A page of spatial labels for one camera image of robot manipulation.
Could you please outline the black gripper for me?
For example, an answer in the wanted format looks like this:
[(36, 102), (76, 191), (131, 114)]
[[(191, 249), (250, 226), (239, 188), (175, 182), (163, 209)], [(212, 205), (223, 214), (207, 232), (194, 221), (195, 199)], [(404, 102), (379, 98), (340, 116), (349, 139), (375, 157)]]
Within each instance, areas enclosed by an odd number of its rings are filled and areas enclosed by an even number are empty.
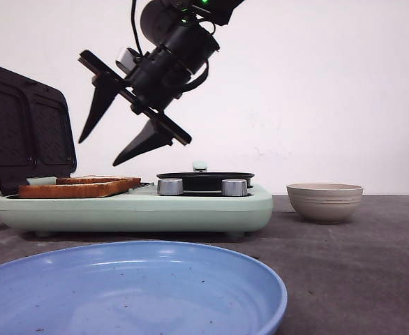
[(183, 93), (201, 85), (208, 76), (209, 58), (219, 49), (213, 35), (199, 24), (179, 25), (156, 48), (140, 57), (126, 77), (120, 77), (89, 50), (79, 61), (93, 74), (94, 95), (78, 140), (82, 143), (101, 120), (117, 95), (131, 103), (136, 114), (148, 121), (141, 132), (115, 158), (113, 166), (140, 154), (192, 137), (171, 120), (165, 108)]

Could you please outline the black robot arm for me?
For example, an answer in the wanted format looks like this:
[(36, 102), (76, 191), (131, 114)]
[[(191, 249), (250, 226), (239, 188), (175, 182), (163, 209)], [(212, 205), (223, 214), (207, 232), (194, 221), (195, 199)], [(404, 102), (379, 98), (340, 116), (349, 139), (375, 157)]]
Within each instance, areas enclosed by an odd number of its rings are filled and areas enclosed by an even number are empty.
[(165, 109), (208, 77), (209, 58), (218, 51), (219, 44), (201, 24), (227, 25), (239, 5), (240, 1), (150, 1), (142, 11), (140, 27), (132, 30), (141, 31), (155, 48), (152, 52), (143, 52), (140, 45), (123, 49), (116, 65), (124, 77), (91, 51), (81, 52), (79, 61), (94, 74), (95, 91), (79, 141), (90, 135), (120, 95), (135, 114), (145, 114), (149, 120), (115, 158), (114, 165), (172, 145), (173, 140), (189, 144), (192, 137), (165, 114)]

